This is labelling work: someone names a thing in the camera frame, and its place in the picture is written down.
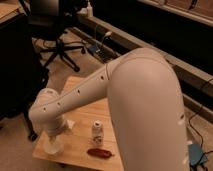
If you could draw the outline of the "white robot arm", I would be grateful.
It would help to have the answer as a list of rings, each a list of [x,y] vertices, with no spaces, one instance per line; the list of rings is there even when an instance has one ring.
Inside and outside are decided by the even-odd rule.
[[[124,171],[189,171],[180,83],[153,49],[134,49],[61,94],[41,90],[29,117],[53,130],[62,114],[103,98]]]

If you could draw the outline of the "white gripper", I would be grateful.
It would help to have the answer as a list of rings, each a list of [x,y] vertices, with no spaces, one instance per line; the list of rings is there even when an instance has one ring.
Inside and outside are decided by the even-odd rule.
[[[64,130],[48,130],[47,136],[48,136],[48,143],[53,145],[63,145],[63,140],[61,139],[61,136],[64,134]]]

